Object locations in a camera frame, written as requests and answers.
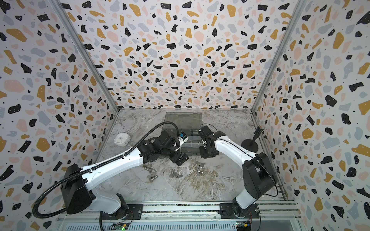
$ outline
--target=black stand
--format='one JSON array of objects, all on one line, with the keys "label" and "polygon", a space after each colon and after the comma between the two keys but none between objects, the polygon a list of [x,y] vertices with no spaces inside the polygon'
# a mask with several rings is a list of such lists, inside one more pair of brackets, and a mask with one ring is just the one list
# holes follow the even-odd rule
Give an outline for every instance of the black stand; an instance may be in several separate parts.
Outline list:
[{"label": "black stand", "polygon": [[245,148],[248,151],[257,153],[258,151],[258,144],[256,143],[256,139],[259,137],[259,135],[262,133],[263,129],[261,129],[259,126],[256,128],[254,132],[253,139],[246,139],[242,142],[242,147]]}]

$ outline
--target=terrazzo wallpaper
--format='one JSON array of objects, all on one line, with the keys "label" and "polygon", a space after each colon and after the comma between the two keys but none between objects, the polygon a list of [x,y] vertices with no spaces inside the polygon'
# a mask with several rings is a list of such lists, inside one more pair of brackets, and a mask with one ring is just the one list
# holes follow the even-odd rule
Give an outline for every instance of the terrazzo wallpaper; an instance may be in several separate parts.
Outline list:
[{"label": "terrazzo wallpaper", "polygon": [[[95,159],[113,110],[48,1],[0,8],[0,230],[51,230],[56,217],[31,214],[35,199]],[[60,189],[41,204],[61,209]]]},{"label": "terrazzo wallpaper", "polygon": [[256,111],[307,230],[370,230],[369,3],[307,1]]},{"label": "terrazzo wallpaper", "polygon": [[249,108],[293,0],[61,0],[119,108]]}]

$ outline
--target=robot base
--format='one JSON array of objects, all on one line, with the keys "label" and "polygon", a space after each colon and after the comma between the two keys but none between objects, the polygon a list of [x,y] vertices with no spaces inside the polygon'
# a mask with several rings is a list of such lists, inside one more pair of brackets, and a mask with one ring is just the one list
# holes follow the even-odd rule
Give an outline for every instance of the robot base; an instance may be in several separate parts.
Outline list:
[{"label": "robot base", "polygon": [[[246,209],[238,208],[239,211],[235,208],[235,206],[238,207],[235,199],[233,200],[233,203],[221,203],[220,211],[218,211],[218,214],[221,215],[222,219],[250,218],[250,214],[252,215],[252,218],[259,218],[258,208],[256,204],[251,204]],[[239,215],[241,215],[240,217],[235,215],[236,210],[238,211]]]},{"label": "robot base", "polygon": [[105,221],[105,220],[121,220],[121,219],[125,219],[126,221],[140,220],[141,219],[141,214],[142,214],[142,208],[143,208],[143,204],[130,204],[127,208],[127,215],[125,215],[123,217],[117,217],[115,214],[103,213],[101,219],[103,221]]}]

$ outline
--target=wire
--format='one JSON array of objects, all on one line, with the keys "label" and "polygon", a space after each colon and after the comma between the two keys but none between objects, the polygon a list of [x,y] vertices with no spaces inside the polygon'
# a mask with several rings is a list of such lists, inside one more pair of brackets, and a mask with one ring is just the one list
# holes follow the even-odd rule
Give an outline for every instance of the wire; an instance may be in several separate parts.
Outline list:
[{"label": "wire", "polygon": [[203,124],[211,125],[214,129],[216,129],[216,131],[218,131],[218,129],[217,129],[215,126],[213,126],[212,124],[209,124],[209,123],[202,123],[202,124],[199,126],[199,130],[201,129],[201,126],[202,126]]},{"label": "wire", "polygon": [[[248,155],[249,157],[251,157],[251,158],[253,158],[253,156],[250,156],[248,153],[246,153],[246,152],[244,152],[242,149],[240,149],[238,146],[236,146],[235,144],[233,144],[233,143],[231,143],[231,142],[229,142],[229,141],[226,141],[226,140],[224,140],[224,139],[218,139],[218,140],[222,140],[222,141],[225,141],[225,142],[228,142],[229,144],[232,144],[233,146],[235,146],[237,149],[239,149],[240,151],[242,151],[244,154],[246,154],[246,155]],[[268,196],[271,196],[271,197],[277,197],[278,196],[278,194],[279,194],[279,192],[278,192],[278,188],[277,188],[277,186],[276,186],[276,183],[275,183],[275,181],[274,181],[274,179],[272,178],[272,176],[269,174],[269,172],[265,169],[265,167],[263,167],[261,164],[260,164],[260,166],[267,172],[267,174],[269,175],[269,177],[270,177],[270,179],[272,180],[272,182],[274,183],[274,185],[275,185],[275,188],[276,188],[276,195],[270,195],[270,194],[267,194],[267,193],[265,193],[264,195],[268,195]]]},{"label": "wire", "polygon": [[259,227],[258,227],[258,230],[261,228],[261,211],[259,210],[259,207],[258,207],[258,204],[256,203],[257,205],[257,208],[258,208],[258,214],[259,214]]},{"label": "wire", "polygon": [[53,191],[56,187],[58,187],[59,185],[71,180],[71,179],[75,179],[76,177],[78,176],[81,176],[83,174],[86,174],[86,173],[90,173],[92,172],[93,170],[96,170],[104,165],[107,165],[109,163],[112,163],[116,160],[120,160],[122,158],[124,158],[125,156],[129,155],[135,148],[137,148],[144,140],[147,136],[149,136],[154,130],[156,130],[157,128],[159,128],[160,126],[164,125],[164,124],[172,124],[175,129],[176,129],[176,132],[177,132],[177,138],[180,137],[180,133],[179,133],[179,129],[178,127],[176,126],[175,123],[172,123],[170,121],[165,121],[165,122],[162,122],[162,123],[159,123],[157,124],[156,126],[154,126],[154,128],[152,128],[150,131],[148,131],[140,140],[139,142],[137,142],[132,148],[130,148],[127,152],[125,152],[124,154],[122,155],[119,155],[115,158],[112,158],[112,159],[109,159],[103,163],[100,163],[98,165],[95,165],[94,167],[91,167],[90,169],[86,169],[84,171],[80,171],[76,174],[73,174],[73,175],[70,175],[69,177],[67,178],[64,178],[60,181],[58,181],[57,183],[53,184],[52,186],[50,186],[45,192],[43,192],[38,198],[37,200],[35,201],[35,204],[32,208],[32,214],[34,217],[36,218],[49,218],[49,217],[53,217],[53,216],[56,216],[62,212],[65,212],[67,210],[67,208],[63,208],[63,209],[60,209],[56,212],[53,212],[53,213],[48,213],[48,214],[41,214],[39,211],[38,211],[38,207],[40,206],[41,202],[43,201],[43,199],[51,192]]},{"label": "wire", "polygon": [[269,175],[270,179],[272,180],[272,182],[274,183],[275,188],[276,188],[276,195],[275,195],[275,196],[270,195],[270,194],[267,194],[267,193],[265,193],[265,195],[269,195],[269,196],[271,196],[271,197],[277,197],[277,196],[278,196],[278,194],[279,194],[279,192],[278,192],[278,188],[277,188],[277,186],[276,186],[276,183],[275,183],[274,179],[273,179],[273,178],[272,178],[272,176],[269,174],[269,172],[265,169],[265,167],[263,167],[262,165],[261,165],[261,167],[262,167],[262,168],[267,172],[267,174]]},{"label": "wire", "polygon": [[102,216],[103,216],[103,211],[100,211],[100,215],[99,215],[99,227],[100,227],[100,230],[101,231],[104,231],[103,223],[101,222]]},{"label": "wire", "polygon": [[133,220],[134,220],[134,212],[132,212],[132,219],[131,219],[131,222],[128,225],[131,225]]},{"label": "wire", "polygon": [[250,219],[247,220],[246,222],[244,222],[244,224],[246,224],[248,221],[250,221],[250,225],[252,225],[252,213],[250,211],[248,211],[249,214],[250,214]]},{"label": "wire", "polygon": [[277,197],[278,196],[278,188],[277,188],[277,186],[275,185],[275,188],[276,188],[276,195],[270,195],[270,194],[267,194],[267,193],[265,193],[265,195],[268,195],[268,196],[270,196],[270,197]]}]

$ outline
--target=metal bolt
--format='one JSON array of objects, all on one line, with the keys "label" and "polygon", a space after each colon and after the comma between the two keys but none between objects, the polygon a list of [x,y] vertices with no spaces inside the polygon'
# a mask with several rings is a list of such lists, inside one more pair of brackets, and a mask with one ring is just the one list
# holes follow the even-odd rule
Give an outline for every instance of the metal bolt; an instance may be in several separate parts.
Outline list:
[{"label": "metal bolt", "polygon": [[141,166],[141,167],[142,167],[142,168],[144,168],[146,171],[148,171],[148,172],[150,172],[150,173],[151,173],[151,172],[152,172],[152,170],[153,170],[152,168],[149,168],[149,167],[145,167],[145,166]]},{"label": "metal bolt", "polygon": [[171,174],[169,175],[169,177],[171,177],[171,178],[174,177],[174,173],[175,173],[175,169],[172,169]]},{"label": "metal bolt", "polygon": [[155,180],[157,177],[158,177],[158,175],[155,175],[154,177],[150,177],[150,178],[149,178],[149,181],[150,181],[150,182],[153,182],[153,180]]}]

